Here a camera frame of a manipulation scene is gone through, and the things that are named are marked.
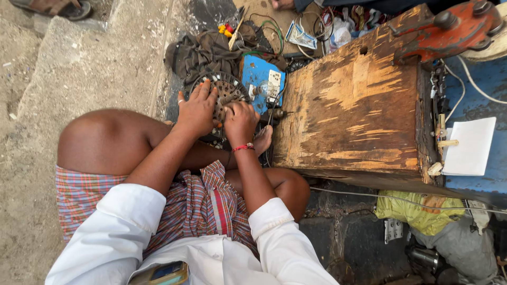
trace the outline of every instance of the stone step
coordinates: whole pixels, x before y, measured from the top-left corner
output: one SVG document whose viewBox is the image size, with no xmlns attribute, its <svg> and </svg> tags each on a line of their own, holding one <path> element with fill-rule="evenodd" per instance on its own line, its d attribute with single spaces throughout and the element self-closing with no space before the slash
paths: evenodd
<svg viewBox="0 0 507 285">
<path fill-rule="evenodd" d="M 97 22 L 106 23 L 109 19 L 114 0 L 88 0 L 92 5 L 93 13 L 88 19 L 76 21 L 74 23 L 87 25 L 95 25 Z M 31 29 L 39 33 L 42 37 L 46 33 L 46 29 L 52 17 L 34 13 L 25 9 L 12 5 L 9 0 L 0 0 L 0 18 L 10 21 L 11 23 Z"/>
<path fill-rule="evenodd" d="M 65 244 L 55 203 L 58 137 L 92 110 L 163 119 L 172 72 L 165 47 L 185 30 L 187 0 L 117 0 L 107 31 L 51 20 L 0 161 L 0 280 L 42 283 Z"/>
<path fill-rule="evenodd" d="M 5 160 L 7 134 L 35 71 L 41 41 L 33 31 L 0 18 L 0 162 Z"/>
</svg>

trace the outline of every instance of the man's right hand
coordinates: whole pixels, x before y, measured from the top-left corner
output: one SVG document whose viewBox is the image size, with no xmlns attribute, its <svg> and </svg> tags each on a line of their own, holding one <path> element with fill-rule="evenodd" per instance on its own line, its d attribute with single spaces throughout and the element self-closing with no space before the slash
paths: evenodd
<svg viewBox="0 0 507 285">
<path fill-rule="evenodd" d="M 251 143 L 261 115 L 246 102 L 231 102 L 225 107 L 225 134 L 232 148 Z"/>
</svg>

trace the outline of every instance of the checkered lungi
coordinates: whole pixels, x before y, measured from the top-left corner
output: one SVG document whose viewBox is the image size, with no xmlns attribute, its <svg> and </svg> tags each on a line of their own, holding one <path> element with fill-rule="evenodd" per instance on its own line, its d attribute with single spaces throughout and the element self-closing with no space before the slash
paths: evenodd
<svg viewBox="0 0 507 285">
<path fill-rule="evenodd" d="M 201 169 L 201 174 L 198 177 L 185 170 L 177 177 L 179 182 L 172 183 L 157 233 L 144 257 L 180 238 L 213 234 L 225 234 L 258 256 L 245 202 L 225 180 L 220 161 Z M 109 189 L 125 178 L 127 175 L 87 174 L 56 166 L 58 215 L 65 243 Z"/>
</svg>

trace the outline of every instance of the man's foot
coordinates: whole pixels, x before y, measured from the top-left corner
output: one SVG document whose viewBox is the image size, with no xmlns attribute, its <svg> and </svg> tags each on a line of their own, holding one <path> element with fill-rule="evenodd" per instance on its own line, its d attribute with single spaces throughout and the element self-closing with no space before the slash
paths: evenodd
<svg viewBox="0 0 507 285">
<path fill-rule="evenodd" d="M 271 145 L 271 136 L 273 135 L 273 127 L 265 126 L 260 132 L 253 137 L 253 148 L 257 156 L 260 156 Z"/>
<path fill-rule="evenodd" d="M 172 128 L 174 127 L 173 121 L 164 121 L 164 124 L 166 124 L 166 125 L 168 125 L 170 127 L 169 131 L 171 131 Z"/>
<path fill-rule="evenodd" d="M 273 0 L 272 5 L 275 10 L 294 10 L 296 8 L 294 0 Z"/>
</svg>

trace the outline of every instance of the blue painted surface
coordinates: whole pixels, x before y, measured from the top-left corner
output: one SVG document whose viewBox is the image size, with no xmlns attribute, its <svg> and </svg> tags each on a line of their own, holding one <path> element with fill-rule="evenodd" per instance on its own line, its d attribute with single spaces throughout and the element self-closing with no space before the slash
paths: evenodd
<svg viewBox="0 0 507 285">
<path fill-rule="evenodd" d="M 466 61 L 470 74 L 479 88 L 491 97 L 507 101 L 507 57 L 485 62 Z M 457 58 L 447 60 L 447 65 L 465 82 L 466 94 L 454 114 L 446 123 L 496 117 L 493 142 L 484 176 L 446 176 L 446 187 L 470 198 L 507 208 L 507 105 L 492 102 L 471 85 Z M 462 93 L 460 82 L 446 77 L 446 96 L 454 106 Z"/>
<path fill-rule="evenodd" d="M 269 70 L 274 70 L 281 73 L 280 90 L 282 90 L 285 83 L 285 72 L 280 71 L 274 64 L 267 63 L 265 60 L 253 55 L 245 56 L 241 82 L 246 87 L 246 89 L 249 90 L 250 84 L 257 86 L 263 80 L 268 80 Z M 280 97 L 280 100 L 278 102 L 278 106 L 280 107 L 282 106 L 282 99 L 283 96 Z M 252 105 L 253 109 L 260 115 L 268 110 L 266 99 L 260 95 L 255 96 L 255 100 L 253 100 Z"/>
</svg>

